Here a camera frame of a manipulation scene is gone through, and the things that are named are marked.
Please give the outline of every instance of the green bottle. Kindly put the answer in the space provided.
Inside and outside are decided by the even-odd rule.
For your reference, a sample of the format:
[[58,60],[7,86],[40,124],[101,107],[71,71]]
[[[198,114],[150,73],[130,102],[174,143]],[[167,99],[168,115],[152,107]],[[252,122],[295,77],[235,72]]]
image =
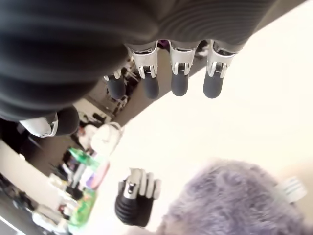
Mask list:
[[93,171],[96,171],[99,167],[99,162],[93,159],[89,154],[85,153],[83,150],[76,149],[76,148],[69,148],[68,149],[72,156],[79,161],[80,163],[89,166]]

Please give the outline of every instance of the black fingertip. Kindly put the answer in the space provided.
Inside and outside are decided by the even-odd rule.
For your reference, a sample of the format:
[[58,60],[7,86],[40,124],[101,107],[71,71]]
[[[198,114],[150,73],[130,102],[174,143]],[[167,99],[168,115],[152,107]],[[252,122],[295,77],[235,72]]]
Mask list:
[[141,79],[146,96],[149,99],[156,99],[159,94],[159,86],[157,77],[151,77],[150,73],[145,74],[145,78]]
[[179,70],[178,74],[172,73],[172,92],[176,96],[183,96],[188,90],[189,75],[185,75],[184,71]]
[[215,99],[218,97],[222,91],[223,78],[220,78],[219,73],[214,73],[213,77],[205,73],[205,80],[203,84],[203,92],[206,97],[210,99]]
[[106,81],[109,94],[114,99],[120,99],[125,95],[125,85],[124,85],[124,79],[123,77],[120,77],[119,79],[112,78],[109,81]]

